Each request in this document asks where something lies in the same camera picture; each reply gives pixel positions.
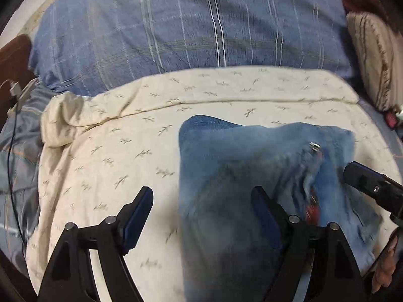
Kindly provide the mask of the right hand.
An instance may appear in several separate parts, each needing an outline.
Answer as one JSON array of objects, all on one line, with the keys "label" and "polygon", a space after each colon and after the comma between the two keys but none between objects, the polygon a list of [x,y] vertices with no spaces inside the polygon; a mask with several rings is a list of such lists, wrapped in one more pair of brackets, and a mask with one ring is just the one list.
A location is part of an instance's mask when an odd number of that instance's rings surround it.
[{"label": "right hand", "polygon": [[387,288],[392,282],[392,276],[396,267],[395,254],[399,240],[398,230],[399,228],[396,228],[392,232],[389,242],[385,246],[385,251],[381,253],[381,258],[378,261],[372,278],[372,294],[378,292],[382,287]]}]

